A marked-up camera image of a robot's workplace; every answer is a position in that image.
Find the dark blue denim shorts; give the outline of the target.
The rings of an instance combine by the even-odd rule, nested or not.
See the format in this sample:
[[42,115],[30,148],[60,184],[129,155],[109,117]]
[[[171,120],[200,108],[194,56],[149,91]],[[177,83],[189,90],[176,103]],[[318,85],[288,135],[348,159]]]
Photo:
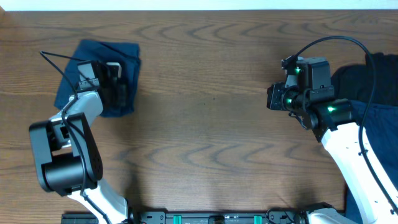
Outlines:
[[141,67],[139,53],[138,44],[81,40],[65,67],[65,77],[60,82],[54,106],[58,109],[64,108],[74,95],[74,88],[79,95],[93,91],[100,97],[100,63],[118,62],[122,66],[122,77],[127,81],[127,105],[121,109],[107,110],[101,100],[103,109],[99,115],[117,118],[131,114],[134,111],[134,97]]

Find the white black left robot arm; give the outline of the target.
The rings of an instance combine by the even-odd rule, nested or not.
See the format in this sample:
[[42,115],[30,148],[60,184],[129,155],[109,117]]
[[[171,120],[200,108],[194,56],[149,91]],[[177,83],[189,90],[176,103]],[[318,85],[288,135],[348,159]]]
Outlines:
[[48,120],[31,124],[37,178],[46,192],[81,203],[98,223],[133,223],[127,200],[103,178],[103,162],[91,132],[105,108],[123,106],[127,83],[117,62],[83,61],[68,103]]

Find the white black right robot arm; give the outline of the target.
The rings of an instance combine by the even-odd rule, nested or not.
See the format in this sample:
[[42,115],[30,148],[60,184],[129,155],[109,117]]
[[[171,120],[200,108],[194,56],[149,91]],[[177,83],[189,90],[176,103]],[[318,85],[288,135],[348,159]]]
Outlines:
[[363,223],[397,223],[397,189],[373,151],[350,100],[337,99],[325,58],[290,56],[286,80],[268,88],[267,107],[311,130],[335,161]]

